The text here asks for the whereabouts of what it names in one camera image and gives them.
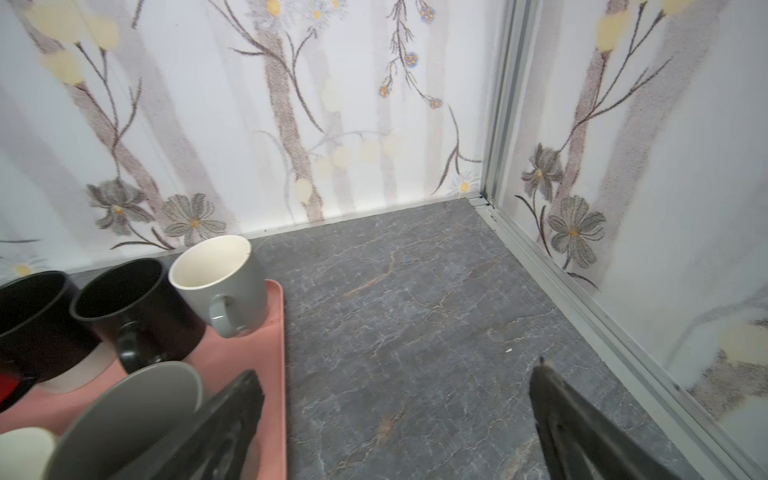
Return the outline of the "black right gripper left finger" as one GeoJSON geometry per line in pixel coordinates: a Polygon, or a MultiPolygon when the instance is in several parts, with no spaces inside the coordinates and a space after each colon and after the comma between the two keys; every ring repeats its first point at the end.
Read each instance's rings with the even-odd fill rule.
{"type": "Polygon", "coordinates": [[[265,393],[245,370],[114,479],[238,479],[265,393]]]}

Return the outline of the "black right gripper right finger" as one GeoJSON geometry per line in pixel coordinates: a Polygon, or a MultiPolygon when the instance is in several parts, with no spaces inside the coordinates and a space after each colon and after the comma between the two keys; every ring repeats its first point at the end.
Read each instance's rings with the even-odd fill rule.
{"type": "Polygon", "coordinates": [[[552,479],[675,479],[541,358],[529,397],[552,479]]]}

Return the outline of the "dark grey mug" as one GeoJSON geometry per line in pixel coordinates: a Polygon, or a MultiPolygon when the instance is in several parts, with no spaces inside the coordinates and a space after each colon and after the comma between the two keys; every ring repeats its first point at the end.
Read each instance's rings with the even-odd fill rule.
{"type": "Polygon", "coordinates": [[[101,394],[58,440],[46,479],[108,479],[181,421],[208,393],[198,371],[180,361],[138,370],[101,394]]]}

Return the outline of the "black mug white rim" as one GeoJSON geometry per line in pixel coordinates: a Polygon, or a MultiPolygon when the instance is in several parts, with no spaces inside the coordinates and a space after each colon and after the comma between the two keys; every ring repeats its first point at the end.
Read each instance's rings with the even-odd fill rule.
{"type": "Polygon", "coordinates": [[[102,273],[76,294],[69,312],[114,347],[128,374],[185,359],[207,327],[171,285],[168,268],[151,258],[102,273]]]}

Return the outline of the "light grey mug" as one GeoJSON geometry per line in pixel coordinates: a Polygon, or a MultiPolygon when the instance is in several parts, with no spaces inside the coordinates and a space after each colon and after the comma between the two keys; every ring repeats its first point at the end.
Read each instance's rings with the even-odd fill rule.
{"type": "Polygon", "coordinates": [[[188,249],[171,265],[168,280],[222,338],[249,335],[266,321],[264,269],[242,236],[219,236],[188,249]]]}

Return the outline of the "pink mug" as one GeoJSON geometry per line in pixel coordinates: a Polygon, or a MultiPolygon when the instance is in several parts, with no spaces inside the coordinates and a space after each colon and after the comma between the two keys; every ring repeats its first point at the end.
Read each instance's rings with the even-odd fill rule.
{"type": "Polygon", "coordinates": [[[0,440],[1,480],[45,477],[58,441],[54,433],[39,427],[26,427],[3,433],[0,440]]]}

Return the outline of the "black mug white base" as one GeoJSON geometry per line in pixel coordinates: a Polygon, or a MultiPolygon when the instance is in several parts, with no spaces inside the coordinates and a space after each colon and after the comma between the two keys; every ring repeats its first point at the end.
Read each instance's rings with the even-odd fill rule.
{"type": "Polygon", "coordinates": [[[1,287],[1,374],[33,377],[62,394],[95,380],[116,360],[109,344],[70,314],[80,289],[62,271],[45,271],[1,287]]]}

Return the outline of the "red mug black handle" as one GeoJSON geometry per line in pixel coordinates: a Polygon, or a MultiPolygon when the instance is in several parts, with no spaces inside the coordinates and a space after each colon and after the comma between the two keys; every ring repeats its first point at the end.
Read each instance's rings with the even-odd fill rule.
{"type": "Polygon", "coordinates": [[[1,362],[1,412],[20,401],[37,384],[39,375],[27,372],[12,362],[1,362]]]}

